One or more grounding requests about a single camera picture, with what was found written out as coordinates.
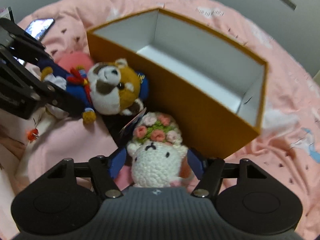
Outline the pink fluffy pompom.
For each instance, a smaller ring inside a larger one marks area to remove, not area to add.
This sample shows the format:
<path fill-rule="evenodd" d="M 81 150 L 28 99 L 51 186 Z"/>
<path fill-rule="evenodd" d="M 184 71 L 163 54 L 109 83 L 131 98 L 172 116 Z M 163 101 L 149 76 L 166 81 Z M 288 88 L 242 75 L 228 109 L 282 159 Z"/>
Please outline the pink fluffy pompom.
<path fill-rule="evenodd" d="M 81 51 L 75 51 L 70 54 L 65 54 L 57 61 L 57 64 L 67 72 L 70 72 L 72 68 L 82 66 L 85 70 L 89 70 L 95 62 L 92 58 Z"/>

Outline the red panda plush doll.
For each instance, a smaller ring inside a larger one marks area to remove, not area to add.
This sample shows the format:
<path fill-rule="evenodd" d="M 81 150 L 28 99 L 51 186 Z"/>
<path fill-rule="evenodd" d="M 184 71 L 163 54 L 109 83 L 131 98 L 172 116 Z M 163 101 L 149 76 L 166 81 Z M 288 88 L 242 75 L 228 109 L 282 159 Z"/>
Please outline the red panda plush doll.
<path fill-rule="evenodd" d="M 84 66 L 66 71 L 52 60 L 39 62 L 41 80 L 49 81 L 84 103 L 84 124 L 102 115 L 133 116 L 144 108 L 140 98 L 141 80 L 126 59 L 98 62 L 89 70 Z"/>

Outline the red heart keychain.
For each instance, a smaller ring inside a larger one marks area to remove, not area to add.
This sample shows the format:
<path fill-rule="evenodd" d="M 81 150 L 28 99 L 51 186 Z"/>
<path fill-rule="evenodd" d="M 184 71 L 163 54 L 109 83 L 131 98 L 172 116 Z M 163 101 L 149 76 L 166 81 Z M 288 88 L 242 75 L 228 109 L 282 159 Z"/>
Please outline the red heart keychain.
<path fill-rule="evenodd" d="M 39 137 L 39 130 L 36 128 L 27 132 L 27 139 L 29 140 L 29 142 L 36 140 L 38 137 Z"/>

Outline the pink fabric pouch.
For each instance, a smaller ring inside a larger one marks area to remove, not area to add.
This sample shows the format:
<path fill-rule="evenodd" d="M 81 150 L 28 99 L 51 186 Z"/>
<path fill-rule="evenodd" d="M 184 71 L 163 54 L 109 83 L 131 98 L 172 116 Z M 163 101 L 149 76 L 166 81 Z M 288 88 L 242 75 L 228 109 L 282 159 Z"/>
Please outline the pink fabric pouch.
<path fill-rule="evenodd" d="M 118 147 L 101 117 L 92 124 L 82 119 L 57 120 L 45 114 L 37 126 L 39 137 L 28 143 L 16 171 L 23 185 L 35 181 L 62 159 L 85 163 L 97 156 L 109 156 Z"/>

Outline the pink cloud-print duvet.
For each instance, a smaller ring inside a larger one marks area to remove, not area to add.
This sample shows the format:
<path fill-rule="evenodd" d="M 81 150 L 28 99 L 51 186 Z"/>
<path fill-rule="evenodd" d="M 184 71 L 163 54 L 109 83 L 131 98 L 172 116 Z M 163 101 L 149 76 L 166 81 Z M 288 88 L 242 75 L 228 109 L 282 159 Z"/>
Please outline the pink cloud-print duvet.
<path fill-rule="evenodd" d="M 293 191 L 303 215 L 297 233 L 319 235 L 319 86 L 271 36 L 238 11 L 214 0 L 60 0 L 38 9 L 20 22 L 25 28 L 38 18 L 54 18 L 43 40 L 57 62 L 75 51 L 88 53 L 86 31 L 106 21 L 151 8 L 169 9 L 236 38 L 269 64 L 263 130 L 257 139 L 228 157 L 253 160 Z M 15 177 L 26 145 L 1 125 L 1 239 L 18 229 L 10 206 L 27 185 Z"/>

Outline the smartphone with lit screen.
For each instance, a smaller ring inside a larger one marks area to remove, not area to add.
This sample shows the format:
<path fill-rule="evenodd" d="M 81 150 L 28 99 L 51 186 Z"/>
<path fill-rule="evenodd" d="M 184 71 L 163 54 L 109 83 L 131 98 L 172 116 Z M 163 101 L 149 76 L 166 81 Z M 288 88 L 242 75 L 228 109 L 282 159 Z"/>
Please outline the smartphone with lit screen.
<path fill-rule="evenodd" d="M 41 43 L 49 29 L 55 24 L 54 18 L 35 19 L 25 28 L 25 32 Z"/>

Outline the crochet bunny flower doll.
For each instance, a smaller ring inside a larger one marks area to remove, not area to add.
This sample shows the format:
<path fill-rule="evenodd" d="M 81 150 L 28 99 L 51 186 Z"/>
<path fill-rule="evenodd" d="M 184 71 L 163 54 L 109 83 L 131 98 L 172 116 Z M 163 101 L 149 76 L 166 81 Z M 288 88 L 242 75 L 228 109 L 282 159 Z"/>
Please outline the crochet bunny flower doll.
<path fill-rule="evenodd" d="M 187 187 L 195 178 L 188 165 L 188 148 L 172 116 L 146 113 L 135 127 L 126 150 L 132 158 L 135 187 Z"/>

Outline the black book box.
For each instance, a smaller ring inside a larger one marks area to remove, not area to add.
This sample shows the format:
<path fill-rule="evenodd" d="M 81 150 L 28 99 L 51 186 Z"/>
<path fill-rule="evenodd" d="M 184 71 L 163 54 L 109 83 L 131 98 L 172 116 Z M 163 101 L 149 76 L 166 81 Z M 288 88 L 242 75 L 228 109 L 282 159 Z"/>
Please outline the black book box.
<path fill-rule="evenodd" d="M 119 148 L 133 137 L 133 130 L 146 113 L 146 107 L 136 115 L 102 115 L 101 118 Z"/>

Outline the orange cardboard box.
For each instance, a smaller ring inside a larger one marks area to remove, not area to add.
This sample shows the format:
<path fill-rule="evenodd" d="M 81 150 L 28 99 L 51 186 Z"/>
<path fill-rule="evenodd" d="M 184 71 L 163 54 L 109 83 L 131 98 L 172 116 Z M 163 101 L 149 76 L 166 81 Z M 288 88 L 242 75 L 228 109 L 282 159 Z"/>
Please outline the orange cardboard box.
<path fill-rule="evenodd" d="M 226 158 L 260 135 L 268 64 L 236 40 L 156 8 L 87 32 L 98 62 L 125 58 L 149 80 L 149 109 L 170 114 L 183 141 Z"/>

